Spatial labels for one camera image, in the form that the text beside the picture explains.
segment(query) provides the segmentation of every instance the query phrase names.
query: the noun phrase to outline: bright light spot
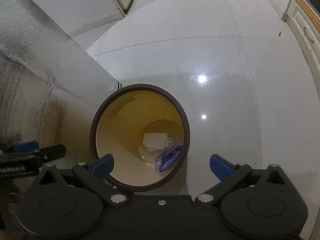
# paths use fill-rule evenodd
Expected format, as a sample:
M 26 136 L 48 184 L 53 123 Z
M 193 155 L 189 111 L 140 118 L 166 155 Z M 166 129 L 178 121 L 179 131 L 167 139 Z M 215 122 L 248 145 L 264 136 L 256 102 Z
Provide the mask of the bright light spot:
M 207 81 L 207 77 L 206 77 L 206 76 L 200 75 L 200 76 L 198 77 L 198 82 L 199 82 L 199 83 L 204 83 L 204 82 L 206 82 L 206 81 Z

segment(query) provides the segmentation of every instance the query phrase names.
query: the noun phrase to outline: baseboard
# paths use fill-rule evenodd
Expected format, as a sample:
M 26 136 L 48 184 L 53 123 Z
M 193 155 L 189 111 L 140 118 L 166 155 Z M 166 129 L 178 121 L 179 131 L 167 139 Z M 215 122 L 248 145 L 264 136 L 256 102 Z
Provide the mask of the baseboard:
M 281 6 L 281 4 L 278 2 L 278 0 L 268 0 L 272 7 L 275 9 L 277 14 L 279 15 L 280 19 L 283 18 L 283 15 L 285 13 L 284 8 Z
M 122 19 L 123 16 L 121 14 L 120 11 L 116 11 L 116 12 L 113 12 L 113 13 L 109 13 L 105 16 L 102 16 L 100 18 L 97 18 L 89 23 L 85 23 L 83 24 L 80 28 L 77 28 L 76 30 L 74 31 L 71 31 L 70 33 L 68 33 L 68 35 L 71 37 L 71 38 L 74 38 L 82 33 L 85 33 L 89 30 L 92 30 L 96 27 L 99 27 L 99 26 L 102 26 L 102 25 L 105 25 L 107 23 L 111 23 L 111 22 L 114 22 L 114 21 L 117 21 L 117 20 L 120 20 Z

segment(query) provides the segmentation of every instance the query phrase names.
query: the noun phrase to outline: orange wood edge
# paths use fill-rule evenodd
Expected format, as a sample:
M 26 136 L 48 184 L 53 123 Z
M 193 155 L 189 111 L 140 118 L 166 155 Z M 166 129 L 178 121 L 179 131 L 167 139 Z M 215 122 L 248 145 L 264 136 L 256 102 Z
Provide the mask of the orange wood edge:
M 296 0 L 296 2 L 305 11 L 305 13 L 309 16 L 313 24 L 316 26 L 316 28 L 320 32 L 320 19 L 318 15 L 314 13 L 313 9 L 311 9 L 310 6 L 304 0 Z

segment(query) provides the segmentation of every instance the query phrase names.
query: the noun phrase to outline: brown rim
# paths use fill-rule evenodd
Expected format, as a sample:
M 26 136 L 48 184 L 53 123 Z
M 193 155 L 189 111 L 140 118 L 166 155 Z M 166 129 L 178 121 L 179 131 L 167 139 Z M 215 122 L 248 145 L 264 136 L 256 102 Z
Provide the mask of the brown rim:
M 104 111 L 107 109 L 107 107 L 114 100 L 116 100 L 120 96 L 122 96 L 126 93 L 129 93 L 129 92 L 132 92 L 132 91 L 137 91 L 137 90 L 147 90 L 147 91 L 155 92 L 155 93 L 160 94 L 163 97 L 167 98 L 174 105 L 174 107 L 177 109 L 177 111 L 181 117 L 181 120 L 182 120 L 183 132 L 184 132 L 184 144 L 183 144 L 183 148 L 182 148 L 182 153 L 181 153 L 176 165 L 173 167 L 173 169 L 169 172 L 169 174 L 167 176 L 165 176 L 161 180 L 159 180 L 155 183 L 149 184 L 149 185 L 145 185 L 145 186 L 133 186 L 133 185 L 128 185 L 128 184 L 122 183 L 119 180 L 115 179 L 111 175 L 109 175 L 107 177 L 107 180 L 111 184 L 113 184 L 114 186 L 117 186 L 119 188 L 122 188 L 122 189 L 128 190 L 128 191 L 141 192 L 141 191 L 149 191 L 149 190 L 161 187 L 162 185 L 166 184 L 170 179 L 172 179 L 172 177 L 178 172 L 178 170 L 181 168 L 181 166 L 187 156 L 188 150 L 189 150 L 190 127 L 189 127 L 187 115 L 184 112 L 182 106 L 179 104 L 179 102 L 171 94 L 169 94 L 167 91 L 163 90 L 162 88 L 156 87 L 153 85 L 147 85 L 147 84 L 136 84 L 136 85 L 131 85 L 131 86 L 121 88 L 120 90 L 118 90 L 118 91 L 114 92 L 112 95 L 110 95 L 102 103 L 102 105 L 99 107 L 99 109 L 97 110 L 97 112 L 93 118 L 93 121 L 91 124 L 91 130 L 90 130 L 90 151 L 91 151 L 91 156 L 92 156 L 93 160 L 97 160 L 99 158 L 99 155 L 97 152 L 97 146 L 96 146 L 96 134 L 97 134 L 97 128 L 98 128 L 100 118 L 102 117 Z

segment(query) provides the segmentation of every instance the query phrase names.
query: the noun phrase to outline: silver screw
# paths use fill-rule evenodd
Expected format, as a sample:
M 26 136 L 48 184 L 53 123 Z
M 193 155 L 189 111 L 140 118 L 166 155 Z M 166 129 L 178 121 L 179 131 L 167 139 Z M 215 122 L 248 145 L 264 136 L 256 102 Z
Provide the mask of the silver screw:
M 113 203 L 122 203 L 127 200 L 127 197 L 122 194 L 115 194 L 112 195 L 110 199 Z
M 214 197 L 210 194 L 201 194 L 198 196 L 198 200 L 200 200 L 203 203 L 211 202 L 214 200 Z
M 164 206 L 167 202 L 165 200 L 159 200 L 158 205 Z

